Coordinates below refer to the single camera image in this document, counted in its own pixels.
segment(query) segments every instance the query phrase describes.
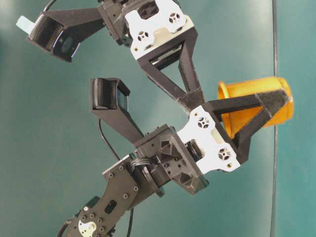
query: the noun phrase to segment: teal wall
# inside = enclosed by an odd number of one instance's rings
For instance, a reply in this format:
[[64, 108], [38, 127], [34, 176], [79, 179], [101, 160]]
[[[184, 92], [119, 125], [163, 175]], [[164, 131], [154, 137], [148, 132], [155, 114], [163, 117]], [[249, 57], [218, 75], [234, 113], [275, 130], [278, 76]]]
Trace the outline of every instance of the teal wall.
[[[26, 43], [26, 35], [15, 27], [22, 14], [35, 20], [46, 1], [0, 0], [0, 3], [1, 236], [55, 236], [60, 225], [87, 200], [102, 195], [106, 182], [101, 173], [115, 162], [99, 137], [96, 117], [89, 112], [90, 78], [118, 77], [125, 82], [132, 91], [131, 114], [143, 132], [150, 132], [164, 123], [179, 129], [187, 122], [187, 117], [145, 77], [129, 50], [117, 46], [105, 30], [85, 41], [74, 62], [68, 64]], [[182, 0], [181, 3], [199, 32], [194, 62], [207, 100], [216, 99], [220, 80], [230, 83], [273, 75], [270, 0], [199, 0], [198, 4]], [[93, 0], [59, 0], [54, 8], [96, 5], [97, 1]], [[309, 39], [287, 28], [292, 27], [293, 22], [287, 26], [284, 20], [285, 27], [280, 31], [280, 34], [284, 32], [285, 41], [290, 37], [293, 43], [280, 44], [280, 57], [286, 65], [281, 65], [280, 75], [289, 78], [292, 87], [296, 87], [294, 95], [299, 98], [308, 96], [298, 94], [299, 88], [303, 90], [300, 79], [311, 78], [306, 89], [312, 88], [313, 68], [312, 58], [301, 57], [294, 42], [295, 37], [301, 40], [308, 54], [306, 41]], [[294, 65], [298, 58], [301, 58], [299, 63]], [[166, 71], [180, 81], [176, 67]], [[300, 103], [301, 110], [311, 109], [307, 97]], [[281, 126], [279, 132], [278, 188], [283, 188], [277, 196], [277, 215], [281, 216], [277, 221], [278, 236], [290, 236], [285, 229], [286, 219], [290, 219], [292, 213], [304, 213], [298, 207], [294, 210], [292, 207], [294, 212], [288, 211], [291, 204], [299, 205], [300, 200], [291, 185], [300, 186], [308, 198], [315, 197], [315, 193], [308, 196], [302, 180], [291, 177], [300, 175], [291, 165], [302, 165], [302, 162], [307, 165], [307, 160], [311, 161], [308, 154], [313, 154], [313, 147], [297, 152], [296, 156], [290, 150], [297, 143], [312, 138], [312, 129], [303, 127], [298, 115], [299, 109], [293, 122]], [[106, 125], [103, 128], [121, 157], [132, 151], [133, 147], [126, 140]], [[269, 236], [273, 135], [273, 128], [260, 130], [253, 137], [249, 162], [233, 173], [207, 174], [209, 187], [194, 197], [175, 183], [166, 185], [163, 198], [152, 196], [135, 208], [132, 236]], [[295, 145], [289, 148], [289, 142]], [[302, 169], [301, 172], [311, 189], [310, 170]], [[125, 215], [118, 223], [117, 237], [126, 235], [127, 221], [128, 215]], [[302, 220], [302, 224], [307, 226], [307, 223]]]
[[316, 2], [278, 0], [279, 75], [292, 86], [293, 120], [279, 129], [275, 236], [316, 236]]

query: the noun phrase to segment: orange cup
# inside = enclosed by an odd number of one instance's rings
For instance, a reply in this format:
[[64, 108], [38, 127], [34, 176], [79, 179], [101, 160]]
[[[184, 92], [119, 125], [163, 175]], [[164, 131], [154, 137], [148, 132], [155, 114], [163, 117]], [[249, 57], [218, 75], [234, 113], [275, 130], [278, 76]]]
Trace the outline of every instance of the orange cup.
[[[255, 93], [268, 92], [283, 89], [290, 101], [278, 111], [274, 117], [265, 124], [265, 127], [284, 123], [293, 116], [294, 102], [291, 93], [291, 88], [284, 78], [263, 78], [250, 80], [241, 83], [233, 83], [226, 85], [222, 81], [218, 84], [218, 98], [227, 99]], [[223, 114], [222, 119], [224, 127], [231, 138], [244, 127], [262, 108], [256, 107], [242, 111], [236, 111], [228, 114]]]

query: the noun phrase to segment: orange plastic cup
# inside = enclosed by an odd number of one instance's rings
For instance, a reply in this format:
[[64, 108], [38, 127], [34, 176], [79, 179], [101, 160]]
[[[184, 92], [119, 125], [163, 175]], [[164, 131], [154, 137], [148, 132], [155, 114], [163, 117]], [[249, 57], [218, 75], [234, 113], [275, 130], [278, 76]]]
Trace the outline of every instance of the orange plastic cup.
[[[227, 99], [244, 95], [251, 95], [260, 92], [268, 92], [283, 89], [290, 101], [275, 116], [265, 124], [265, 127], [284, 123], [293, 117], [294, 102], [291, 88], [284, 78], [263, 78], [250, 80], [241, 83], [226, 85], [223, 82], [218, 84], [218, 98]], [[236, 111], [229, 114], [223, 114], [222, 119], [224, 127], [231, 138], [244, 127], [262, 108], [252, 108], [242, 111]]]

